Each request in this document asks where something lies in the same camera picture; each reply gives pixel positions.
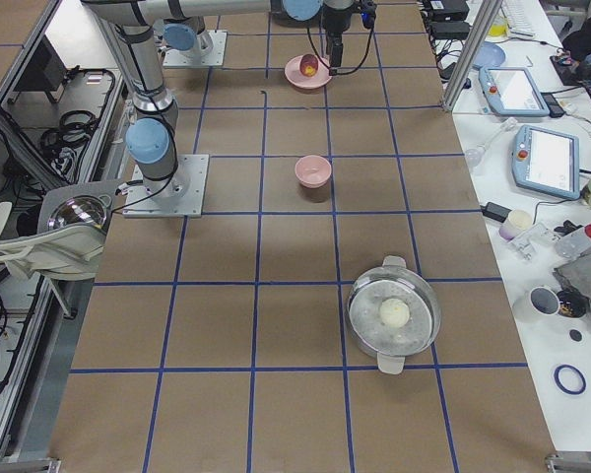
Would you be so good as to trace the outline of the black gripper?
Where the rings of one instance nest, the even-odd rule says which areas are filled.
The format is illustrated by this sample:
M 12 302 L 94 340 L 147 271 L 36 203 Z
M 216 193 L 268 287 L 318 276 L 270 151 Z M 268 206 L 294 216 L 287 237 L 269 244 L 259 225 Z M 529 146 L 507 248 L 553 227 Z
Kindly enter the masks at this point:
M 351 0 L 324 0 L 322 2 L 322 28 L 328 33 L 330 75 L 340 72 L 343 59 L 342 33 L 351 25 Z

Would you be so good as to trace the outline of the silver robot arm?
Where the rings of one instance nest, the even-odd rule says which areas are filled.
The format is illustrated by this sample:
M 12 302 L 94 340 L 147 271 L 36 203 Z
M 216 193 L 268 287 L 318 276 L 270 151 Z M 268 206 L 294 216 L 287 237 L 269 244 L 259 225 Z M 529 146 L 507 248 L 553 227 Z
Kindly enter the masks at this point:
M 122 27 L 146 27 L 157 20 L 185 20 L 190 17 L 284 12 L 297 21 L 321 16 L 326 32 L 330 73 L 342 65 L 343 33 L 357 11 L 355 1 L 271 1 L 271 0 L 183 0 L 183 1 L 87 1 L 101 19 Z
M 163 205 L 184 187 L 179 175 L 174 125 L 178 106 L 164 82 L 154 31 L 100 20 L 98 25 L 130 91 L 134 122 L 126 149 L 142 174 L 144 200 Z

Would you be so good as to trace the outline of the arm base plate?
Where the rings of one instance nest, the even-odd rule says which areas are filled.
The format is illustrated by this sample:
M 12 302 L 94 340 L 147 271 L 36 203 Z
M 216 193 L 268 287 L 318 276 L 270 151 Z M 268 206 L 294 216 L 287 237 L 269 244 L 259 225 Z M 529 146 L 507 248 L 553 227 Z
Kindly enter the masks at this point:
M 225 60 L 227 37 L 225 30 L 204 30 L 200 34 L 189 29 L 165 30 L 164 68 L 221 67 Z
M 177 156 L 178 169 L 168 185 L 166 180 L 144 180 L 138 165 L 132 179 L 140 180 L 127 190 L 121 214 L 127 218 L 176 218 L 202 216 L 205 187 L 209 170 L 206 154 Z

